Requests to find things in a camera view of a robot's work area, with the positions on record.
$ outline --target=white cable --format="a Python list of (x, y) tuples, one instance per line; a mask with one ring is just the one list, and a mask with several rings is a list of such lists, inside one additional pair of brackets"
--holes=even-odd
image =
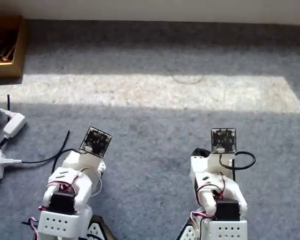
[(3, 114), (7, 115), (10, 118), (13, 118), (16, 115), (15, 112), (12, 112), (12, 111), (9, 111), (9, 110), (5, 110), (3, 108), (0, 108), (0, 113), (3, 113)]
[(97, 192), (95, 192), (94, 194), (92, 194), (90, 197), (95, 197), (95, 196), (97, 196), (100, 192), (101, 192), (101, 190), (102, 190), (102, 180), (101, 180), (101, 177), (99, 176), (99, 173), (93, 168), (93, 167), (91, 167), (91, 166), (87, 166), (87, 167), (84, 167), (84, 168), (81, 168), (80, 170), (79, 170), (79, 172), (83, 172), (84, 170), (86, 170), (86, 169), (91, 169), (91, 170), (93, 170), (94, 171), (94, 173), (97, 175), (97, 177), (99, 178), (99, 182), (100, 182), (100, 189), (97, 191)]
[(197, 230), (199, 230), (199, 228), (198, 228), (198, 224), (197, 224), (197, 222), (194, 220), (194, 212), (195, 211), (192, 211), (192, 212), (190, 212), (190, 219), (192, 220), (192, 222), (194, 223), (194, 225), (195, 225), (195, 228), (197, 229)]

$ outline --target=black cable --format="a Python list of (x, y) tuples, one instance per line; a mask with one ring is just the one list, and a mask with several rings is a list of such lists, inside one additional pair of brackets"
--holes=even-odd
[(70, 131), (68, 130), (68, 132), (66, 133), (66, 136), (65, 136), (65, 139), (64, 139), (64, 141), (63, 141), (63, 144), (62, 144), (61, 148), (60, 148), (59, 151), (58, 151), (55, 155), (53, 155), (52, 157), (49, 157), (48, 159), (41, 160), (41, 161), (23, 161), (22, 163), (23, 163), (23, 164), (40, 164), (40, 163), (48, 162), (48, 161), (50, 161), (50, 160), (56, 158), (56, 157), (60, 154), (60, 152), (62, 152), (62, 151), (64, 150), (64, 148), (65, 148), (65, 146), (66, 146), (66, 144), (67, 144), (67, 141), (68, 141), (68, 139), (69, 139), (69, 135), (70, 135)]
[(238, 155), (249, 155), (250, 157), (252, 157), (252, 161), (251, 161), (251, 163), (249, 163), (247, 165), (244, 165), (244, 166), (240, 166), (240, 167), (237, 167), (237, 166), (227, 166), (227, 165), (224, 165), (221, 162), (222, 154), (220, 154), (219, 164), (222, 167), (226, 168), (226, 169), (237, 171), (237, 170), (245, 170), (245, 169), (251, 168), (256, 163), (256, 157), (251, 152), (248, 152), (248, 151), (237, 151), (234, 155), (235, 156), (238, 156)]
[(53, 162), (53, 165), (52, 165), (51, 174), (53, 174), (54, 171), (56, 170), (56, 165), (57, 165), (57, 162), (58, 162), (59, 158), (61, 157), (61, 155), (64, 154), (64, 153), (70, 152), (70, 151), (74, 151), (74, 152), (76, 152), (76, 153), (78, 153), (78, 154), (87, 154), (87, 152), (81, 152), (81, 151), (79, 151), (79, 150), (77, 150), (77, 149), (75, 149), (75, 148), (69, 148), (69, 149), (60, 151), (60, 152), (57, 154), (56, 158), (54, 159), (54, 162)]
[(30, 226), (30, 223), (27, 222), (27, 221), (22, 221), (21, 223), (24, 224), (24, 225)]
[[(232, 167), (235, 167), (235, 159), (232, 159)], [(236, 181), (236, 170), (232, 169), (232, 180)]]
[(10, 95), (9, 94), (6, 96), (6, 100), (7, 100), (7, 102), (6, 102), (7, 110), (10, 111)]
[(204, 218), (201, 218), (201, 220), (200, 220), (200, 237), (199, 237), (199, 240), (201, 240), (201, 234), (202, 234), (202, 227), (201, 227), (201, 224), (202, 224), (202, 220), (203, 220)]
[(0, 149), (7, 143), (8, 138), (4, 138), (2, 139), (2, 141), (0, 142)]
[(98, 236), (96, 236), (96, 235), (93, 235), (93, 234), (90, 234), (90, 233), (88, 233), (86, 236), (87, 236), (88, 238), (93, 238), (93, 239), (97, 239), (97, 240), (102, 240), (100, 237), (98, 237)]

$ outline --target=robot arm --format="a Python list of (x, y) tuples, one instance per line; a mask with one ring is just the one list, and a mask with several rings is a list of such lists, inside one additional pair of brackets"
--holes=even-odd
[(87, 204), (98, 184), (102, 187), (101, 176), (106, 169), (103, 156), (111, 139), (109, 134), (90, 127), (80, 151), (71, 151), (52, 173), (40, 207), (35, 239), (115, 239), (104, 231), (104, 224), (92, 222), (93, 211)]
[[(190, 159), (190, 179), (200, 208), (190, 214), (177, 240), (247, 240), (248, 205), (234, 181), (234, 170), (251, 167), (251, 153), (236, 151), (236, 130), (211, 130), (212, 152), (197, 148)], [(238, 153), (253, 157), (251, 164), (234, 168)]]

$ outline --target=red wire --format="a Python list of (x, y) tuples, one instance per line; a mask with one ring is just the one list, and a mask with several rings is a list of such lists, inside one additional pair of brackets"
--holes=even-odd
[(214, 216), (209, 216), (209, 215), (206, 215), (204, 214), (203, 212), (194, 212), (193, 215), (195, 216), (200, 216), (200, 217), (203, 217), (203, 218), (206, 218), (206, 219), (211, 219), (211, 218), (214, 218)]
[[(224, 179), (224, 176), (221, 175), (221, 178), (222, 178), (222, 182), (223, 182), (223, 190), (222, 190), (221, 192), (219, 192), (219, 193), (216, 195), (216, 198), (218, 198), (218, 199), (221, 198), (221, 197), (223, 197), (224, 192), (225, 192), (225, 189), (226, 189), (226, 181), (225, 181), (225, 179)], [(204, 184), (204, 185), (200, 186), (200, 187), (195, 191), (195, 198), (196, 198), (197, 203), (198, 203), (200, 206), (202, 206), (202, 205), (201, 205), (200, 202), (199, 202), (198, 193), (199, 193), (199, 191), (200, 191), (201, 189), (203, 189), (204, 187), (207, 187), (207, 186), (213, 186), (213, 187), (216, 187), (216, 188), (218, 188), (218, 189), (220, 190), (220, 188), (219, 188), (217, 185), (212, 184), (212, 183), (207, 183), (207, 184)]]

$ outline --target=perforated plate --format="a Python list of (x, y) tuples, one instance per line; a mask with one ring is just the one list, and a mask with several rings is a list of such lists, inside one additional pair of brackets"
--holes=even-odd
[(78, 238), (78, 226), (80, 225), (78, 215), (42, 211), (38, 232), (63, 238)]
[(211, 221), (207, 240), (248, 240), (247, 221)]
[(178, 240), (199, 240), (196, 236), (196, 231), (193, 226), (186, 226)]

